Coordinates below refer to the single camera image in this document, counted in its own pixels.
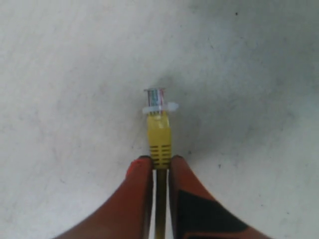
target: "yellow ethernet cable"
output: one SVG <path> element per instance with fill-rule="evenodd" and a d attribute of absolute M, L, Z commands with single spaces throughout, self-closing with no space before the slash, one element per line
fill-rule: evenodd
<path fill-rule="evenodd" d="M 175 111 L 178 104 L 164 104 L 163 88 L 150 88 L 146 91 L 149 106 L 143 109 L 143 113 L 148 115 L 148 139 L 153 166 L 156 170 L 155 239 L 164 239 L 166 178 L 171 159 L 171 132 L 167 112 Z"/>

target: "white floor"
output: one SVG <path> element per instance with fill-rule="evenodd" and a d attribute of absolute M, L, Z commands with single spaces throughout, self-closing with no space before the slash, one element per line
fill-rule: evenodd
<path fill-rule="evenodd" d="M 150 86 L 180 104 L 174 152 L 230 211 L 276 239 L 316 238 L 318 9 L 0 0 L 0 238 L 51 238 L 112 194 L 148 152 Z"/>

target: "concrete floor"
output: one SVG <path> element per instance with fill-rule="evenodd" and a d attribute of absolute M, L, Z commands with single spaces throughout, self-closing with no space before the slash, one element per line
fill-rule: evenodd
<path fill-rule="evenodd" d="M 174 152 L 217 199 L 274 238 L 316 238 L 318 9 L 0 0 L 0 237 L 51 238 L 101 205 L 148 152 L 143 89 L 162 86 Z"/>

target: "white surface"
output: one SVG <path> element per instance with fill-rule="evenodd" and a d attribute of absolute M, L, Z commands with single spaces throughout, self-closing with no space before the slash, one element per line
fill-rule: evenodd
<path fill-rule="evenodd" d="M 174 152 L 215 197 L 274 238 L 316 238 L 318 8 L 0 0 L 0 237 L 51 238 L 102 204 L 147 153 L 143 89 L 162 86 Z"/>

